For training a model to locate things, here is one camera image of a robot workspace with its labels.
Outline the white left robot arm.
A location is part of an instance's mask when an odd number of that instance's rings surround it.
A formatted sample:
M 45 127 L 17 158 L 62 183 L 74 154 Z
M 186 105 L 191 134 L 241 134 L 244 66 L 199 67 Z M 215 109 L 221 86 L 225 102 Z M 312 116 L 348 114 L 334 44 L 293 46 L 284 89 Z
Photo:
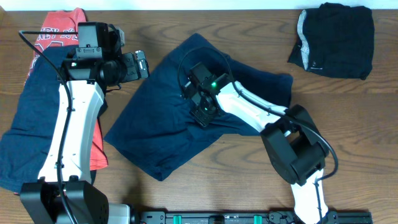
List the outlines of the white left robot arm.
M 34 223 L 139 223 L 136 211 L 115 204 L 91 183 L 95 124 L 107 92 L 149 77 L 143 51 L 123 53 L 124 32 L 103 22 L 81 22 L 77 48 L 55 69 L 59 109 L 48 156 L 20 200 Z

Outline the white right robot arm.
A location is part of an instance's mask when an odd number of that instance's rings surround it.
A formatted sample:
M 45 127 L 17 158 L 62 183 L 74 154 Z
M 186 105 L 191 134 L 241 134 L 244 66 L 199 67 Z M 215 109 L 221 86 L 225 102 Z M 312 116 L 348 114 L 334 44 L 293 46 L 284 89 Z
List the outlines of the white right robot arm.
M 193 102 L 190 113 L 202 127 L 229 113 L 261 136 L 275 171 L 292 188 L 294 213 L 302 223 L 336 223 L 325 203 L 322 182 L 325 159 L 336 152 L 321 136 L 305 108 L 275 105 L 233 80 L 230 73 L 216 75 L 202 63 L 193 66 L 183 97 Z

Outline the navy blue shorts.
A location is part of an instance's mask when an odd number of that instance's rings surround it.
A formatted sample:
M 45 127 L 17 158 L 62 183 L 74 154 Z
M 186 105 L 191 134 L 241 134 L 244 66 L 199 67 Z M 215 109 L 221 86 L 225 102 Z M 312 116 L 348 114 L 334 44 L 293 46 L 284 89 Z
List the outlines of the navy blue shorts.
M 180 85 L 199 62 L 213 73 L 231 71 L 247 90 L 266 101 L 290 105 L 291 75 L 257 70 L 220 52 L 202 35 L 191 35 L 143 81 L 104 137 L 124 157 L 159 181 L 224 134 L 259 134 L 233 114 L 219 116 L 205 128 L 195 121 L 190 114 L 193 104 L 182 98 Z

